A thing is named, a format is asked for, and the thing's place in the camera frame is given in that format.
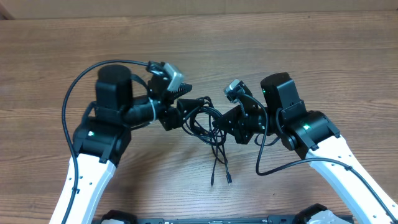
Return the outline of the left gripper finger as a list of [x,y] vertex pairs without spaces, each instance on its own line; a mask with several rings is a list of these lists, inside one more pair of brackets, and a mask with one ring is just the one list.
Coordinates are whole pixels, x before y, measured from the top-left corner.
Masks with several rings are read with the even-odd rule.
[[187,119],[193,111],[201,108],[204,104],[203,99],[178,99],[177,110],[181,120]]
[[174,101],[181,96],[189,93],[192,90],[192,85],[187,83],[181,83],[177,90],[171,91],[169,94],[169,100]]

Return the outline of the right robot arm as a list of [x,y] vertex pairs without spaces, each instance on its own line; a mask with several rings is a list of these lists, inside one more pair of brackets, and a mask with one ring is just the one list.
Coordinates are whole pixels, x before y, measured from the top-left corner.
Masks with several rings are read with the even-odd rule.
[[397,223],[397,204],[355,158],[340,130],[321,111],[309,111],[288,73],[265,77],[261,90],[266,104],[255,99],[241,80],[225,89],[236,107],[217,118],[213,126],[247,144],[254,134],[275,134],[283,146],[295,151],[298,161],[261,172],[267,176],[307,163],[337,193],[359,223]]

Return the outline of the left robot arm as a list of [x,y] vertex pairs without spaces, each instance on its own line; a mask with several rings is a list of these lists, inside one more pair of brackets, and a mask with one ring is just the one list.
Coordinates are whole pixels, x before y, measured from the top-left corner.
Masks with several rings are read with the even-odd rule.
[[66,122],[70,90],[63,101],[62,125],[71,158],[51,223],[91,223],[132,131],[154,121],[160,121],[167,131],[179,128],[205,104],[201,99],[182,97],[192,86],[169,63],[106,60],[88,67],[76,79],[95,68],[96,99],[72,135]]

